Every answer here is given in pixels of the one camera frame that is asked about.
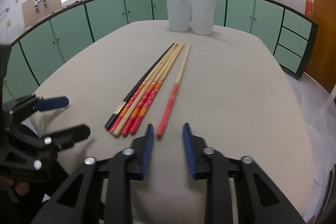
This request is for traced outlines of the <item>red orange floral chopstick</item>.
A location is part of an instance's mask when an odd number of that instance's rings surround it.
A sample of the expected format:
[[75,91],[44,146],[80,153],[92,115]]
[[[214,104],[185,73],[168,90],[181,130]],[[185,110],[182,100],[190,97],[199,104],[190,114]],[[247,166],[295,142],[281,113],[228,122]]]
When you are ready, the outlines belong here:
[[159,91],[163,81],[165,80],[167,74],[173,66],[176,58],[183,50],[183,47],[184,44],[179,44],[179,46],[176,47],[170,58],[165,62],[163,67],[161,67],[160,71],[155,75],[153,82],[150,84],[146,92],[143,93],[142,98],[137,101],[137,105],[133,109],[133,112],[129,116],[129,119],[122,128],[121,134],[123,136],[127,136],[128,134],[134,135],[137,132],[140,124],[143,121],[144,116],[146,115],[151,104],[153,103],[157,92]]

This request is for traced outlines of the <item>dark red handled chopstick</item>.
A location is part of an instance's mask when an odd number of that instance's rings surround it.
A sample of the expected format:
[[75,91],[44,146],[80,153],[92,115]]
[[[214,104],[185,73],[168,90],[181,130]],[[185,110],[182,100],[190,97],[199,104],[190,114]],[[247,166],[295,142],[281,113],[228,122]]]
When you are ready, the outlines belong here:
[[173,85],[173,88],[171,90],[171,93],[170,93],[169,99],[167,101],[165,111],[163,112],[163,116],[161,118],[161,121],[160,121],[158,129],[157,129],[156,136],[157,136],[158,139],[161,139],[163,137],[166,126],[168,124],[170,114],[172,112],[175,100],[177,98],[177,94],[178,94],[178,91],[179,91],[179,86],[181,84],[181,80],[182,80],[182,77],[183,77],[183,74],[184,74],[184,71],[185,71],[185,68],[186,68],[187,60],[188,60],[189,53],[190,53],[190,48],[191,48],[191,45],[188,44],[186,52],[185,52],[185,56],[183,58],[183,61],[182,61],[182,64],[181,64],[181,67],[180,67],[180,70],[179,70],[179,73],[177,75],[177,78],[176,78],[175,83]]

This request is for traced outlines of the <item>plain bamboo chopstick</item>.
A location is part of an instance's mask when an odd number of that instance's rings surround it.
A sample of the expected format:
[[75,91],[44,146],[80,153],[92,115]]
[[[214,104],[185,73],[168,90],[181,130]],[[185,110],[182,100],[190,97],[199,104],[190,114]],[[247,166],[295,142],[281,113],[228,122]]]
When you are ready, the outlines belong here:
[[160,62],[159,66],[151,74],[149,80],[143,86],[140,92],[137,93],[135,99],[131,99],[131,105],[127,107],[126,113],[122,115],[119,123],[112,131],[112,135],[119,137],[121,135],[126,136],[130,133],[132,125],[135,123],[141,109],[143,108],[145,102],[150,96],[151,91],[154,89],[155,85],[161,78],[165,69],[168,67],[169,63],[173,60],[175,55],[178,55],[179,51],[184,47],[184,44],[177,44],[173,46],[173,49],[164,57]]

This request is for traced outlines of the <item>red orange patterned chopstick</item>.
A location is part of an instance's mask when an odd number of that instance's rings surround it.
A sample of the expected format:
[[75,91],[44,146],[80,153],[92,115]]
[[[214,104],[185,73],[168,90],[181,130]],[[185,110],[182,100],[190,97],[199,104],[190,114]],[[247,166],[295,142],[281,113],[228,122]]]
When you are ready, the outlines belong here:
[[165,62],[170,58],[171,54],[175,51],[176,47],[178,47],[179,44],[174,44],[173,47],[168,51],[168,53],[162,58],[162,60],[158,63],[158,65],[154,68],[154,70],[149,74],[147,81],[145,81],[134,93],[134,95],[131,97],[130,101],[125,105],[124,109],[121,111],[120,115],[118,116],[117,120],[114,122],[112,128],[110,131],[112,132],[112,135],[116,138],[119,138],[122,132],[122,128],[120,127],[120,131],[117,131],[116,128],[120,124],[120,122],[123,120],[126,113],[131,113],[130,108],[132,105],[135,105],[135,101],[139,98],[141,99],[143,96],[142,91],[145,93],[150,84],[154,80],[154,75],[160,71],[161,67],[165,64]]

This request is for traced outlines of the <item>green lower kitchen cabinets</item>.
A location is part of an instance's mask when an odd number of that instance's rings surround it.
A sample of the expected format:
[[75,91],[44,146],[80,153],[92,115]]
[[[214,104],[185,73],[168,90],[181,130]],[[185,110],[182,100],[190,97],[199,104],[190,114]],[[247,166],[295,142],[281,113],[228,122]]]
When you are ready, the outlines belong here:
[[[55,12],[13,41],[3,100],[33,93],[80,51],[123,26],[167,18],[166,0],[87,0]],[[311,19],[270,0],[217,0],[214,24],[257,36],[297,79],[318,31]]]

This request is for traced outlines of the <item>cardboard sheet with labels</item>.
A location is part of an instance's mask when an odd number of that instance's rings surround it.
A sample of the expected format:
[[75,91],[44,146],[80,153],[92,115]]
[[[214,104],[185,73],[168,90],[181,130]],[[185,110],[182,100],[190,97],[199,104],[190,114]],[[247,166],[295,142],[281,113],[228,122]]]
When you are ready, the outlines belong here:
[[61,0],[27,0],[22,4],[25,28],[32,27],[53,12],[61,10]]

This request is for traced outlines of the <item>white double utensil holder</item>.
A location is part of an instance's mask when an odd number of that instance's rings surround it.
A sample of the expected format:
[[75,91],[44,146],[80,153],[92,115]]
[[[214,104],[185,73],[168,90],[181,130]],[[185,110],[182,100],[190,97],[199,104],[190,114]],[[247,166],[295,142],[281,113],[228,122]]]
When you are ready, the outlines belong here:
[[169,29],[211,35],[217,0],[166,0]]

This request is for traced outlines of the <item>brown wooden door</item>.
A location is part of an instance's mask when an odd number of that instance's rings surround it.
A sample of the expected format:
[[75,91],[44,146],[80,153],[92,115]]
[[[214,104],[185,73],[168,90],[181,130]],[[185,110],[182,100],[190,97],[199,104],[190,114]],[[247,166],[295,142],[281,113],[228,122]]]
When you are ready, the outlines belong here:
[[335,86],[335,0],[314,0],[317,37],[305,72],[329,93]]

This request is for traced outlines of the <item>orange fire extinguisher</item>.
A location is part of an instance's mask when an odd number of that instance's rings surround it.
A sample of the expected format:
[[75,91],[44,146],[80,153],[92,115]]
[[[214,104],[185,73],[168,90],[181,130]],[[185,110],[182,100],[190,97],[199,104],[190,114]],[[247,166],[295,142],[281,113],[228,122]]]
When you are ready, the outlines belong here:
[[307,17],[311,17],[312,14],[313,14],[313,1],[312,0],[306,0],[306,3],[305,3],[305,15]]

